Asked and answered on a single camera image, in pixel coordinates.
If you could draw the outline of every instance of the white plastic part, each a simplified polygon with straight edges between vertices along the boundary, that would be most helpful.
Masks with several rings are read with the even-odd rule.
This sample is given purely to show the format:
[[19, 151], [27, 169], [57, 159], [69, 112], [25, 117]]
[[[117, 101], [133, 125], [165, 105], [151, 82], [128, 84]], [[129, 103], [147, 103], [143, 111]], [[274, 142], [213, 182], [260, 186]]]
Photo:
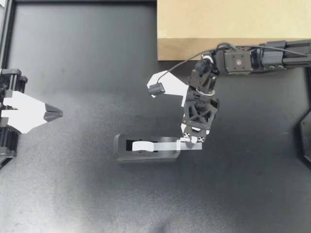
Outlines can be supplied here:
[[3, 105], [16, 110], [2, 110], [1, 117], [8, 117], [8, 125], [21, 133], [28, 133], [32, 128], [47, 123], [44, 119], [45, 103], [27, 96], [19, 91], [13, 91], [11, 98], [4, 98]]
[[198, 141], [198, 138], [195, 137], [195, 136], [192, 136], [191, 139], [190, 139], [191, 143], [197, 143], [197, 141]]
[[195, 130], [195, 131], [201, 131], [201, 129], [200, 128], [196, 128], [196, 127], [191, 127], [193, 130]]
[[136, 141], [132, 144], [132, 151], [163, 151], [163, 150], [202, 150], [202, 143], [187, 144], [182, 140], [176, 142]]
[[181, 132], [184, 132], [184, 131], [185, 131], [186, 126], [187, 126], [186, 124], [181, 124], [181, 125], [180, 125], [180, 127], [181, 127]]
[[[151, 79], [147, 83], [147, 87], [149, 88], [151, 85], [156, 84], [158, 81], [158, 78], [163, 75], [165, 71], [159, 72], [154, 74]], [[161, 77], [158, 81], [159, 83], [162, 83], [166, 95], [174, 95], [174, 96], [182, 96], [182, 102], [181, 106], [184, 107], [185, 101], [186, 101], [186, 95], [188, 91], [188, 85], [184, 84], [182, 81], [180, 81], [176, 76], [174, 76], [172, 73], [168, 72], [163, 77]]]

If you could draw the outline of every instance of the black mount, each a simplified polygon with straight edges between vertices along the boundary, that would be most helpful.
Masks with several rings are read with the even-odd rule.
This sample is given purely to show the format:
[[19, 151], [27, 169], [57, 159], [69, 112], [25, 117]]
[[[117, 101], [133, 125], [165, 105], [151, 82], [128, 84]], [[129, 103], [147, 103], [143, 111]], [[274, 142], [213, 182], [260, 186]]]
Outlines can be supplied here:
[[[19, 69], [2, 69], [0, 71], [0, 102], [3, 103], [7, 90], [24, 93], [27, 78], [21, 75]], [[1, 110], [8, 109], [1, 105]], [[0, 127], [0, 169], [12, 158], [16, 157], [19, 133], [10, 127]]]

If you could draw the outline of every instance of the wire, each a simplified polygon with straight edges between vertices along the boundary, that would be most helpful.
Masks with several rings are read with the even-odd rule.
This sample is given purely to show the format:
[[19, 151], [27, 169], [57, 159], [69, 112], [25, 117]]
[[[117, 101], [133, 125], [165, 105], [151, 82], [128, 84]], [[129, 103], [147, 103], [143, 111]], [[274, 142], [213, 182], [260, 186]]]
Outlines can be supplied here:
[[162, 75], [157, 79], [157, 82], [156, 82], [156, 83], [159, 82], [160, 78], [162, 78], [162, 77], [163, 77], [164, 75], [166, 75], [167, 73], [173, 71], [174, 69], [176, 69], [176, 68], [179, 67], [180, 65], [182, 65], [182, 64], [184, 64], [184, 63], [190, 61], [191, 59], [195, 58], [196, 56], [199, 56], [199, 55], [201, 55], [201, 54], [203, 54], [203, 53], [210, 52], [210, 51], [211, 51], [211, 50], [204, 50], [204, 51], [201, 51], [201, 52], [199, 52], [199, 53], [197, 53], [197, 54], [191, 56], [190, 58], [187, 58], [185, 61], [182, 61], [182, 62], [176, 64], [175, 66], [173, 66], [172, 68], [170, 68], [169, 70], [167, 70], [164, 74], [162, 74]]
[[282, 52], [288, 52], [288, 53], [292, 53], [292, 54], [296, 54], [299, 56], [305, 56], [308, 57], [307, 54], [304, 53], [299, 53], [299, 52], [295, 52], [295, 51], [291, 51], [291, 50], [286, 50], [286, 49], [281, 49], [281, 48], [276, 48], [276, 47], [270, 47], [270, 46], [247, 46], [247, 45], [240, 45], [240, 46], [236, 46], [237, 48], [259, 48], [259, 49], [270, 49], [270, 50], [278, 50], [278, 51], [282, 51]]
[[223, 42], [217, 45], [216, 51], [219, 50], [221, 47], [225, 47], [225, 49], [234, 49], [234, 50], [237, 49], [237, 47], [235, 47], [234, 45], [231, 45], [227, 42]]

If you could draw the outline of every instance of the cardboard box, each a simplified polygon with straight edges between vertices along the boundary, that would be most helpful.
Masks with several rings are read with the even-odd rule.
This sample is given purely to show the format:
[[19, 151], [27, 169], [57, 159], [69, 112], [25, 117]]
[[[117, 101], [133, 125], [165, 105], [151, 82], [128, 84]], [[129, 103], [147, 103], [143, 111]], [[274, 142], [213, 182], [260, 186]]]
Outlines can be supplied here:
[[311, 39], [311, 0], [157, 0], [158, 60], [185, 60], [221, 42], [301, 39]]

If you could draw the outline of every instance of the black table surface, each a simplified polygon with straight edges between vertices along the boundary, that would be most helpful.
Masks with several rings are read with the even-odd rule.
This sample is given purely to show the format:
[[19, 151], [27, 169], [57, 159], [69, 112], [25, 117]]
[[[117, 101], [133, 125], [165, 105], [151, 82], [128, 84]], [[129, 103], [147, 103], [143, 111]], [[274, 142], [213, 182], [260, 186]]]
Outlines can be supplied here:
[[311, 232], [297, 127], [310, 108], [304, 69], [220, 77], [202, 151], [117, 164], [118, 133], [180, 135], [181, 99], [146, 88], [173, 64], [156, 60], [154, 3], [19, 4], [9, 67], [64, 117], [22, 135], [0, 171], [0, 232]]

